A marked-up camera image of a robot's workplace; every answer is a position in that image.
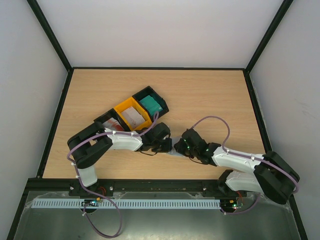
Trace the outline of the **beige card holder wallet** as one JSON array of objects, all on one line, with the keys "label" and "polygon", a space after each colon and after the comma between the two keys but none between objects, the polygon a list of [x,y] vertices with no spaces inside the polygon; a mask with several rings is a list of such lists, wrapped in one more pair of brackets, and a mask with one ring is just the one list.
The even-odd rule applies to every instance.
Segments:
[{"label": "beige card holder wallet", "polygon": [[178,153],[174,147],[176,143],[178,143],[181,139],[181,136],[176,136],[171,138],[171,150],[167,152],[168,155],[176,156],[176,157],[184,157],[184,155]]}]

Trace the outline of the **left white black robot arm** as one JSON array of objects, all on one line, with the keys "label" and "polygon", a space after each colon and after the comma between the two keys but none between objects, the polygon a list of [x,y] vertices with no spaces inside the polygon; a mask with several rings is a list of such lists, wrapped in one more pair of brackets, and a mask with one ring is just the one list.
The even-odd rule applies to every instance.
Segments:
[{"label": "left white black robot arm", "polygon": [[98,181],[95,163],[109,150],[168,153],[172,150],[171,131],[161,123],[137,131],[118,131],[94,122],[67,141],[67,159],[76,169],[76,177],[85,187]]}]

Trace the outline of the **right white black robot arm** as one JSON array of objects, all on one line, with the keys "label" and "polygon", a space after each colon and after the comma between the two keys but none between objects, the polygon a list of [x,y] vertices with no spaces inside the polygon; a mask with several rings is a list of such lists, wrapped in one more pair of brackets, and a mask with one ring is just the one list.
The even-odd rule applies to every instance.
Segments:
[{"label": "right white black robot arm", "polygon": [[299,189],[300,176],[274,151],[253,154],[207,143],[193,128],[187,129],[173,148],[204,165],[230,168],[231,173],[218,183],[218,191],[224,196],[234,191],[256,192],[283,205]]}]

